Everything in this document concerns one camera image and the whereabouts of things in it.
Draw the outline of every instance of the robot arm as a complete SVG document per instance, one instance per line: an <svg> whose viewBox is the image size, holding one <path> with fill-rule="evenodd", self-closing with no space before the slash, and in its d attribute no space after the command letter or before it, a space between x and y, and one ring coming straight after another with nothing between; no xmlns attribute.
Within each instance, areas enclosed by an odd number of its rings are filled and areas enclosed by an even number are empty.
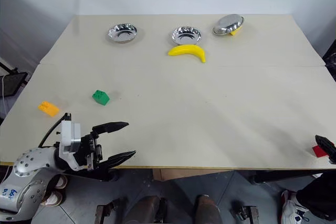
<svg viewBox="0 0 336 224"><path fill-rule="evenodd" d="M66 170L96 170L112 168L128 160L133 152L121 153L101 162L99 134L117 131L128 123L107 123L92 128L92 132L80 137L80 124L71 121L66 113L61 123L61 141L54 146L30 149L14 163L13 170L0 184L0 223L31 219L46 193L49 181ZM54 125L47 135L56 127Z"/></svg>

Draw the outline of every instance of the stainless steel bowl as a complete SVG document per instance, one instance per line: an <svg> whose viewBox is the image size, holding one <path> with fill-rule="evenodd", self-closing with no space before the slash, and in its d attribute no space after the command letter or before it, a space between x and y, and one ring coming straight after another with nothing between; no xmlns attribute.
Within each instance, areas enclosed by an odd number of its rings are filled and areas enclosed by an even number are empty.
<svg viewBox="0 0 336 224"><path fill-rule="evenodd" d="M244 23L244 18L238 14L230 14L221 18L213 28L215 35L225 35L237 30Z"/></svg>
<svg viewBox="0 0 336 224"><path fill-rule="evenodd" d="M137 29L132 24L118 24L109 30L108 35L114 42L127 43L136 37Z"/></svg>
<svg viewBox="0 0 336 224"><path fill-rule="evenodd" d="M172 39L178 45L194 45L201 39L201 33L194 27L182 26L173 31Z"/></svg>

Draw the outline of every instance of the green lego brick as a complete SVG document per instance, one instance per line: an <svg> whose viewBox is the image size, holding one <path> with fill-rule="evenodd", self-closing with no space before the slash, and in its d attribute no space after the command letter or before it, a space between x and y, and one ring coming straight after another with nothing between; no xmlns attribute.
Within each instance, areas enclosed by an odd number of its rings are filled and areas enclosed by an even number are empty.
<svg viewBox="0 0 336 224"><path fill-rule="evenodd" d="M100 91L100 90L97 90L92 95L92 97L94 98L96 102L98 102L101 105L106 105L107 102L110 100L109 96L104 91Z"/></svg>

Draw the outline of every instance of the table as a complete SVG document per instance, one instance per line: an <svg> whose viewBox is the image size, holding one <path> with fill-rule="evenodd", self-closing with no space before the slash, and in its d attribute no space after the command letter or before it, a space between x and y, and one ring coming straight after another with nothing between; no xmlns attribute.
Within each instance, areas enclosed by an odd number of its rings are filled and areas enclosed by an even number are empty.
<svg viewBox="0 0 336 224"><path fill-rule="evenodd" d="M316 134L336 139L336 86L291 16L244 15L236 36L217 37L211 26L220 17L75 17L3 122L0 160L36 147L71 112L82 135L101 123L130 123L99 138L105 158L137 151L123 168L333 168L311 147ZM139 31L128 44L106 38L121 22ZM166 54L179 25L201 30L207 63ZM94 102L96 89L109 104ZM44 100L59 106L59 116L37 109Z"/></svg>

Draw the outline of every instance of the banana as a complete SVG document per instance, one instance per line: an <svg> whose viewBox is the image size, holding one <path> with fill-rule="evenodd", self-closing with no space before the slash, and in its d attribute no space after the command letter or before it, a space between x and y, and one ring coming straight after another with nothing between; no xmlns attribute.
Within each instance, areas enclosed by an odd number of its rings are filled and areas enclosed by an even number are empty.
<svg viewBox="0 0 336 224"><path fill-rule="evenodd" d="M184 54L190 54L190 55L197 56L201 59L201 62L205 63L205 52L201 47L197 45L180 45L180 46L172 48L168 52L168 55L170 56L177 56L177 55L184 55Z"/></svg>

